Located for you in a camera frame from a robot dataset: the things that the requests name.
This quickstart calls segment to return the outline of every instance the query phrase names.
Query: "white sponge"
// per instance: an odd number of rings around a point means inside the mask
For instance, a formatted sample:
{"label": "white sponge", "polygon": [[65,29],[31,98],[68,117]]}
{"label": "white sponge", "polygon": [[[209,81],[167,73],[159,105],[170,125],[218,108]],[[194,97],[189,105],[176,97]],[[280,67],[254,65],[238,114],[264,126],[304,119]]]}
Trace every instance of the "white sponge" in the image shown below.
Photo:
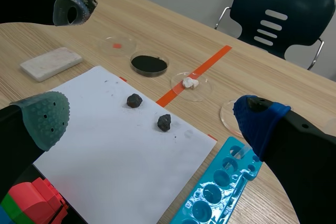
{"label": "white sponge", "polygon": [[82,61],[82,57],[77,53],[66,47],[61,47],[27,60],[20,66],[32,78],[41,82]]}

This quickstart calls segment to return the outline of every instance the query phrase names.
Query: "chair backrest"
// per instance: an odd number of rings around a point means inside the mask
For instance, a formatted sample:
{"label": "chair backrest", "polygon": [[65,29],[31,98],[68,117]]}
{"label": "chair backrest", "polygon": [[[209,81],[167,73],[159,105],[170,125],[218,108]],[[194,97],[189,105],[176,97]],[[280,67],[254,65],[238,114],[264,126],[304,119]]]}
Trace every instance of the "chair backrest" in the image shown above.
{"label": "chair backrest", "polygon": [[291,45],[313,45],[334,12],[335,0],[234,0],[230,17],[243,28],[238,39],[284,59]]}

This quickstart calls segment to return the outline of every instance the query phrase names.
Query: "white chunk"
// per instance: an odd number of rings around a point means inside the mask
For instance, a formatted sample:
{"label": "white chunk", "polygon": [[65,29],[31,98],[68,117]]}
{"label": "white chunk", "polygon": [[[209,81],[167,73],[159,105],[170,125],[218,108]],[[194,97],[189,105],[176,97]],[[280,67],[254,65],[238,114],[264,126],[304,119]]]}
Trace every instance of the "white chunk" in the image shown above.
{"label": "white chunk", "polygon": [[199,85],[199,81],[194,80],[190,77],[186,77],[186,78],[183,79],[182,85],[186,89],[189,89],[189,88],[195,89]]}
{"label": "white chunk", "polygon": [[192,78],[187,77],[183,79],[183,82],[182,82],[183,87],[188,89],[188,88],[191,88],[193,84],[194,84],[194,80]]}
{"label": "white chunk", "polygon": [[198,85],[199,85],[199,81],[193,80],[193,89],[196,89]]}

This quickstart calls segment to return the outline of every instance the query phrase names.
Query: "blue plastic tray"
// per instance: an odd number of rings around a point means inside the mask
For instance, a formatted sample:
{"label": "blue plastic tray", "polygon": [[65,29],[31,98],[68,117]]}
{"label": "blue plastic tray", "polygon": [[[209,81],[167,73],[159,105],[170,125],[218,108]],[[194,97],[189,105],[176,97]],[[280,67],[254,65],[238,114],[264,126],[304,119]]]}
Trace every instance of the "blue plastic tray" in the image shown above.
{"label": "blue plastic tray", "polygon": [[234,137],[227,139],[171,224],[228,222],[247,182],[257,176],[262,165],[252,150],[242,159],[234,158],[243,146]]}

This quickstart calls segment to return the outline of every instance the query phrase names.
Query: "white paper sheet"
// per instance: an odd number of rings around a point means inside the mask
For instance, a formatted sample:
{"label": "white paper sheet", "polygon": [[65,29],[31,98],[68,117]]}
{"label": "white paper sheet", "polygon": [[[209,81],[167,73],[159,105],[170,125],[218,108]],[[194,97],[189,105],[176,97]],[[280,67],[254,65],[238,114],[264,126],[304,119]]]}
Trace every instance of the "white paper sheet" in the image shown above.
{"label": "white paper sheet", "polygon": [[[89,224],[157,223],[215,145],[102,67],[54,90],[69,99],[69,125],[34,164]],[[133,93],[137,109],[125,103]]]}

